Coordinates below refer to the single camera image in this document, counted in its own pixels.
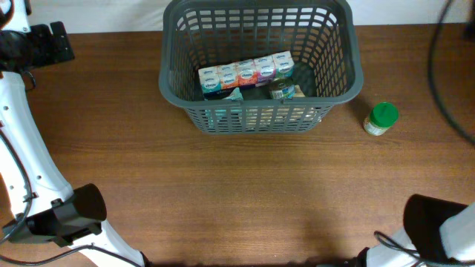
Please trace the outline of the multicolour tissue pack row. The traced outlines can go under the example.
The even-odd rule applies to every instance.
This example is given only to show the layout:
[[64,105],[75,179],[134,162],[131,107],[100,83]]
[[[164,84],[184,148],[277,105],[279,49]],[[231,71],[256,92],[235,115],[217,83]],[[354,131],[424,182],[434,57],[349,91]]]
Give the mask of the multicolour tissue pack row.
[[255,59],[198,70],[200,88],[205,98],[268,85],[276,79],[291,78],[295,62],[290,51],[274,53]]

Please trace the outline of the teal tissue packet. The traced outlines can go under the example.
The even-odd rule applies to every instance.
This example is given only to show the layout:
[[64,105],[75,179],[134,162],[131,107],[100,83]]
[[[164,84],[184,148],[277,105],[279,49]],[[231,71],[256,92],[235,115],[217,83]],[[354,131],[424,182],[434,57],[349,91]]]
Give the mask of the teal tissue packet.
[[[243,95],[240,88],[235,88],[228,96],[221,98],[221,100],[229,100],[231,102],[242,102]],[[224,120],[227,117],[227,108],[217,108],[214,110],[205,110],[206,118],[208,119],[208,127],[215,128],[215,123]]]

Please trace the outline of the tan paper snack packet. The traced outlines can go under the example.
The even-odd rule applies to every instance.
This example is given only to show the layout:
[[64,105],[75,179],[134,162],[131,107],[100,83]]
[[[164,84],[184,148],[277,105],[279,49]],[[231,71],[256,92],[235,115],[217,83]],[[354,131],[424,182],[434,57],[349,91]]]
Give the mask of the tan paper snack packet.
[[246,110],[247,131],[306,131],[321,121],[322,109],[304,106],[249,108]]

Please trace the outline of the pull-tab tin can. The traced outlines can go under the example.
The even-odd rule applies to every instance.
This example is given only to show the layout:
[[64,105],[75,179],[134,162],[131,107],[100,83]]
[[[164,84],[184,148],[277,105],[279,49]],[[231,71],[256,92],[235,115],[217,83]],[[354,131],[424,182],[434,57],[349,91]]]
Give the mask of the pull-tab tin can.
[[295,84],[292,78],[276,79],[268,87],[272,99],[291,99],[295,95]]

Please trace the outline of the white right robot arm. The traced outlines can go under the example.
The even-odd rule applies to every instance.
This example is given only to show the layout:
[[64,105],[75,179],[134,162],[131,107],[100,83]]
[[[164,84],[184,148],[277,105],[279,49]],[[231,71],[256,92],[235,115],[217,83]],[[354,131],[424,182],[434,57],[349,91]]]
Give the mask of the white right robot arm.
[[348,266],[473,266],[474,204],[414,194],[404,207],[403,227],[392,237],[373,235],[379,244]]

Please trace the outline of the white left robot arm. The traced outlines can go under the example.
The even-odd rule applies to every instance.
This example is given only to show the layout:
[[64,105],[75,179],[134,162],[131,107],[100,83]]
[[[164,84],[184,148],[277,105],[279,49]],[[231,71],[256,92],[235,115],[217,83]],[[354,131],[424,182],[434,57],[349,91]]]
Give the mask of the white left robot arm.
[[1,177],[14,216],[2,241],[55,243],[97,266],[149,266],[111,227],[99,189],[72,188],[45,146],[23,76],[75,56],[63,23],[30,25],[30,14],[29,0],[1,2]]

